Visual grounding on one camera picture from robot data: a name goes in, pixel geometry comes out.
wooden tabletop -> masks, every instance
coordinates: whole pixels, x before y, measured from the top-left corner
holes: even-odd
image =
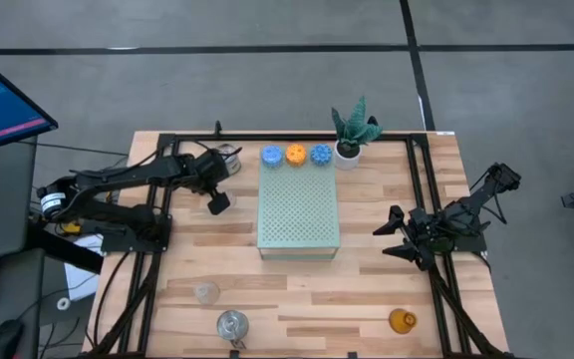
[[[159,132],[135,133],[130,163],[152,153]],[[442,206],[468,195],[466,176],[453,134],[428,133],[430,153]],[[208,196],[184,188],[172,196],[173,234],[162,256],[156,301],[149,332],[148,357],[228,357],[231,345],[216,334],[216,319],[225,310],[243,312],[250,321],[243,357],[440,357],[426,273],[414,264],[385,256],[381,250],[402,243],[400,235],[375,237],[387,221],[389,207],[405,212],[416,207],[407,149],[401,142],[378,142],[363,149],[360,165],[336,172],[341,249],[332,261],[263,261],[256,248],[259,152],[267,142],[230,142],[242,146],[242,170],[219,189],[232,191],[234,207],[211,215]],[[210,147],[219,143],[205,142]],[[203,148],[182,143],[184,153]],[[422,155],[417,159],[426,207],[431,208]],[[121,193],[120,204],[145,202],[146,187]],[[158,193],[160,203],[162,190]],[[106,286],[121,254],[104,261],[98,293]],[[468,253],[453,255],[464,308],[496,347],[507,350],[499,310],[484,264]],[[143,275],[149,262],[145,262]],[[100,321],[100,337],[124,310],[134,266],[131,254],[109,290]],[[213,281],[219,300],[202,306],[193,286]],[[88,323],[92,334],[97,295]],[[393,309],[416,314],[418,325],[407,335],[388,324]],[[141,330],[135,317],[131,349]],[[447,310],[453,349],[458,349],[454,319]]]

pegboard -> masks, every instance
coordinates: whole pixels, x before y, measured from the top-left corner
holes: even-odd
[[[259,165],[258,248],[340,247],[333,160],[318,167],[308,153],[307,161],[299,168],[287,163],[277,169]]]

orange flower-shaped knob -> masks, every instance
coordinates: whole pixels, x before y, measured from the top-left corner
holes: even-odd
[[[291,145],[285,151],[285,160],[293,167],[303,166],[307,160],[307,149],[302,145]]]

metal can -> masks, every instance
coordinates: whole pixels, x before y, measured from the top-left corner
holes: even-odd
[[[225,159],[225,164],[227,165],[227,171],[229,172],[229,175],[234,176],[234,174],[240,171],[241,167],[238,155],[232,155],[237,150],[237,148],[230,144],[223,144],[217,147],[217,149]]]
[[[216,322],[218,336],[229,340],[236,349],[245,349],[242,339],[247,335],[248,330],[249,320],[245,314],[236,310],[227,310],[220,314]]]

white paper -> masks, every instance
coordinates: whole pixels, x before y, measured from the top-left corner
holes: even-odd
[[[100,235],[89,235],[77,239],[75,244],[101,254],[101,242],[102,237]],[[97,287],[99,286],[99,275],[94,275],[92,272],[77,268],[69,263],[64,263],[64,268],[66,269],[68,288],[71,288],[68,290],[70,300],[77,301],[97,292]]]

